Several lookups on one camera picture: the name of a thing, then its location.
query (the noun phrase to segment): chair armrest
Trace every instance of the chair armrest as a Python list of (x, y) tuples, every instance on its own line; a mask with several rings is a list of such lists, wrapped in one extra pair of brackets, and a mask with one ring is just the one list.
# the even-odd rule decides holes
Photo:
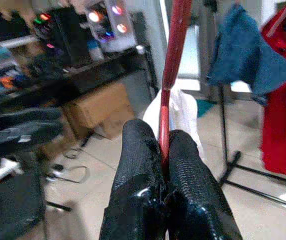
[(61, 111), (55, 107), (28, 108), (23, 111), (0, 115), (0, 129), (30, 121), (54, 121), (61, 116)]

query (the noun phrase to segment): led light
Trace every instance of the led light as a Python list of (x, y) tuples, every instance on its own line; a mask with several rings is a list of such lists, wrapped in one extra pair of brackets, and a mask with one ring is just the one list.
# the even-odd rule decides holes
[(53, 45), (51, 45), (50, 43), (47, 44), (47, 47), (49, 47), (50, 49), (54, 49), (55, 47)]
[(99, 22), (99, 15), (96, 11), (92, 11), (88, 14), (88, 17), (91, 21), (98, 23)]
[(142, 45), (137, 45), (137, 46), (136, 46), (136, 49), (137, 49), (137, 50), (143, 50), (143, 49), (144, 49), (144, 46), (142, 46)]
[(35, 23), (42, 24), (43, 22), (41, 20), (39, 20), (39, 19), (35, 19)]
[(117, 30), (124, 34), (127, 32), (127, 27), (121, 23), (117, 25)]
[(113, 6), (112, 10), (113, 10), (114, 14), (116, 14), (116, 15), (121, 15), (123, 13), (123, 10), (117, 5)]
[(45, 21), (49, 19), (49, 17), (47, 17), (45, 14), (41, 14), (40, 17), (42, 20), (45, 20)]

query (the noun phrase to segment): clothing rack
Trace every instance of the clothing rack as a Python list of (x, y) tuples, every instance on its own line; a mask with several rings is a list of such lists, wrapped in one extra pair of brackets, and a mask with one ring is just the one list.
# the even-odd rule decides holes
[(224, 162), (225, 162), (225, 172), (222, 175), (222, 177), (219, 179), (219, 184), (222, 187), (223, 185), (231, 185), (233, 187), (242, 189), (244, 191), (250, 192), (252, 194), (255, 194), (257, 196), (260, 196), (262, 198), (266, 198), (268, 200), (271, 200), (273, 202), (277, 202), (282, 205), (286, 205), (286, 201), (277, 198), (275, 196), (269, 195), (267, 193), (240, 185), (238, 183), (232, 182), (228, 180), (229, 176), (233, 172), (234, 169), (241, 169), (243, 171), (247, 171), (250, 173), (254, 173), (257, 175), (265, 176), (268, 178), (272, 178), (281, 182), (286, 183), (286, 178), (276, 176), (270, 173), (265, 173), (256, 169), (252, 169), (243, 165), (238, 164), (238, 161), (240, 160), (242, 154), (240, 151), (236, 151), (232, 161), (228, 160), (228, 139), (227, 139), (227, 127), (226, 127), (226, 117), (225, 117), (225, 97), (224, 97), (224, 87), (222, 85), (219, 86), (219, 105), (220, 105), (220, 113), (221, 113), (221, 123), (222, 123), (222, 146), (223, 146), (223, 156), (224, 156)]

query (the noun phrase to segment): cardboard box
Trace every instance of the cardboard box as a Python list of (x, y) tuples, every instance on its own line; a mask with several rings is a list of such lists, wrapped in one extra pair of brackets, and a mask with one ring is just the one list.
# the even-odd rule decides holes
[(54, 159), (59, 154), (68, 151), (77, 143), (74, 132), (67, 120), (67, 117), (63, 114), (60, 120), (63, 124), (63, 132), (50, 143), (41, 147), (41, 151), (50, 160)]
[(77, 116), (77, 112), (73, 112), (74, 108), (72, 108), (73, 104), (67, 103), (63, 106), (63, 112), (65, 116), (67, 117), (69, 124), (72, 128), (72, 131), (76, 137), (77, 140), (84, 139), (90, 131), (92, 131), (90, 128), (87, 128), (85, 126), (82, 126), (79, 123), (79, 117)]
[(115, 110), (129, 105), (124, 85), (111, 83), (72, 101), (69, 112), (81, 126), (93, 129)]
[(122, 133), (124, 124), (133, 118), (132, 108), (129, 105), (124, 105), (113, 111), (108, 118), (94, 129), (94, 132), (108, 139), (113, 139)]

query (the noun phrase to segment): white plastic bag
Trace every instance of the white plastic bag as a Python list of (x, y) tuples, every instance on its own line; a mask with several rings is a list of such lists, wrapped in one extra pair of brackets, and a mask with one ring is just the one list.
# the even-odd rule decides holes
[[(161, 91), (147, 108), (143, 120), (147, 122), (158, 139), (159, 112), (161, 105)], [(169, 129), (183, 130), (196, 142), (199, 156), (206, 163), (201, 141), (197, 133), (197, 102), (191, 95), (183, 93), (174, 86), (169, 100)]]

